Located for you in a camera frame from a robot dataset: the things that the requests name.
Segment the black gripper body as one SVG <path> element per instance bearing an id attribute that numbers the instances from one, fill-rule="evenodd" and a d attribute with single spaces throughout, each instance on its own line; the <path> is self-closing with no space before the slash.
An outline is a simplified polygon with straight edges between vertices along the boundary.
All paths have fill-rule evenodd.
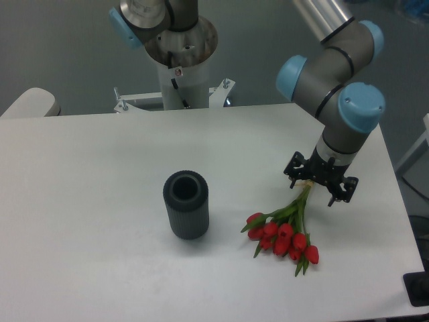
<path id="1" fill-rule="evenodd" d="M 337 165 L 336 159 L 330 161 L 324 160 L 315 148 L 311 157 L 308 159 L 309 179 L 325 187 L 339 187 L 343 182 L 343 177 L 348 169 L 348 165 Z"/>

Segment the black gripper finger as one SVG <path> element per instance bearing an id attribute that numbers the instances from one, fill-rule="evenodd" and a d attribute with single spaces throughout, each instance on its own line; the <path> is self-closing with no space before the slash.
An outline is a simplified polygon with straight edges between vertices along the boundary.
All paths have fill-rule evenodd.
<path id="1" fill-rule="evenodd" d="M 292 189 L 298 180 L 310 179 L 308 160 L 300 152 L 295 152 L 284 169 L 284 174 L 290 179 Z"/>
<path id="2" fill-rule="evenodd" d="M 343 175 L 338 178 L 328 180 L 325 184 L 325 187 L 331 194 L 328 206 L 331 207 L 334 202 L 343 201 L 345 203 L 349 203 L 357 188 L 358 182 L 359 179 L 357 177 L 345 177 Z"/>

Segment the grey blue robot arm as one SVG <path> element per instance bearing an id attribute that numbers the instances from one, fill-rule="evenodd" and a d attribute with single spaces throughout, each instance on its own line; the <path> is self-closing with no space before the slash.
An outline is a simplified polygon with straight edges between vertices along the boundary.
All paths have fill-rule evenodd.
<path id="1" fill-rule="evenodd" d="M 289 58 L 276 77 L 277 90 L 319 120 L 324 130 L 309 158 L 295 153 L 285 174 L 292 182 L 325 186 L 332 202 L 349 202 L 358 179 L 345 176 L 385 111 L 385 98 L 373 85 L 353 77 L 383 49 L 381 29 L 357 21 L 342 1 L 295 1 L 295 8 L 323 47 L 315 59 Z M 145 48 L 158 66 L 164 109 L 223 105 L 210 94 L 206 64 L 218 35 L 198 12 L 197 1 L 120 1 L 109 21 L 131 48 Z"/>

